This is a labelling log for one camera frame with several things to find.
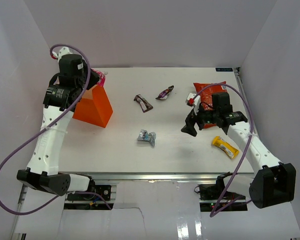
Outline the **pink snack packet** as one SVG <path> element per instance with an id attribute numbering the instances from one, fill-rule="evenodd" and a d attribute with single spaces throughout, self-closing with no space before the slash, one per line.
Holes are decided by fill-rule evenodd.
<path id="1" fill-rule="evenodd" d="M 96 85 L 103 87 L 106 82 L 106 75 L 108 74 L 108 72 L 107 71 L 99 71 L 99 70 L 95 70 L 95 69 L 92 69 L 92 71 L 94 73 L 96 73 L 99 77 L 99 80 Z"/>

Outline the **brown white snack wrapper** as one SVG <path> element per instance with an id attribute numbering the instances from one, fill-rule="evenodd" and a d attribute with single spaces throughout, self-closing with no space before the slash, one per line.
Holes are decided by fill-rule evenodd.
<path id="1" fill-rule="evenodd" d="M 137 94 L 133 100 L 140 105 L 143 113 L 153 109 L 153 106 L 140 94 Z"/>

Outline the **yellow snack bar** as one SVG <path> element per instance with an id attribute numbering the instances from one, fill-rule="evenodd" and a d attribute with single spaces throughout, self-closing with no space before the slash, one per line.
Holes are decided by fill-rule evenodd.
<path id="1" fill-rule="evenodd" d="M 216 136 L 211 143 L 213 146 L 222 150 L 230 159 L 234 159 L 239 154 L 239 150 L 226 142 L 222 137 Z"/>

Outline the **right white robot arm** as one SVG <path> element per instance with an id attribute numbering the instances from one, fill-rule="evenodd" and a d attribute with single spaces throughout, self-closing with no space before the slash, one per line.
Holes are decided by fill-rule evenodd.
<path id="1" fill-rule="evenodd" d="M 254 177 L 236 176 L 227 172 L 217 177 L 216 195 L 226 200 L 233 193 L 248 197 L 259 208 L 267 208 L 291 202 L 295 195 L 296 169 L 291 163 L 282 163 L 251 131 L 251 125 L 240 111 L 233 111 L 230 96 L 226 92 L 212 95 L 213 108 L 205 110 L 199 96 L 189 93 L 186 104 L 192 110 L 181 129 L 193 137 L 195 125 L 202 130 L 205 124 L 215 124 L 239 147 L 251 165 Z"/>

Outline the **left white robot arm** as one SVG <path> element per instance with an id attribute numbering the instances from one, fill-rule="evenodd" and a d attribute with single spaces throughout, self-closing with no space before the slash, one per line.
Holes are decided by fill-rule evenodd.
<path id="1" fill-rule="evenodd" d="M 59 73 L 49 81 L 43 100 L 41 130 L 33 155 L 25 170 L 16 178 L 27 187 L 64 196 L 78 192 L 84 199 L 95 196 L 96 187 L 89 176 L 59 171 L 60 152 L 74 110 L 66 112 L 82 93 L 88 76 L 88 66 L 79 54 L 63 55 L 58 61 Z"/>

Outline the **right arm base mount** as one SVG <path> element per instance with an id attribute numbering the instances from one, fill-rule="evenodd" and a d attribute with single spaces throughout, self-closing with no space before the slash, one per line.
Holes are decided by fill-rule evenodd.
<path id="1" fill-rule="evenodd" d="M 215 184 L 198 184 L 194 188 L 194 192 L 199 195 L 200 211 L 202 213 L 211 212 L 215 207 L 220 195 L 217 190 L 217 186 Z M 237 193 L 226 192 L 222 200 L 220 201 L 217 210 L 221 207 L 224 207 L 226 204 L 230 203 L 238 197 L 239 195 Z M 246 202 L 246 197 L 241 196 L 232 205 L 225 208 L 223 212 L 245 212 L 248 210 Z"/>

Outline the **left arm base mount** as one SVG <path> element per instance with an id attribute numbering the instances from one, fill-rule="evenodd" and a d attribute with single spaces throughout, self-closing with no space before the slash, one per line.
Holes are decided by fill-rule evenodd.
<path id="1" fill-rule="evenodd" d="M 96 185 L 91 193 L 70 193 L 66 195 L 64 202 L 65 210 L 89 210 L 89 211 L 110 211 L 113 209 L 111 203 L 112 186 Z"/>

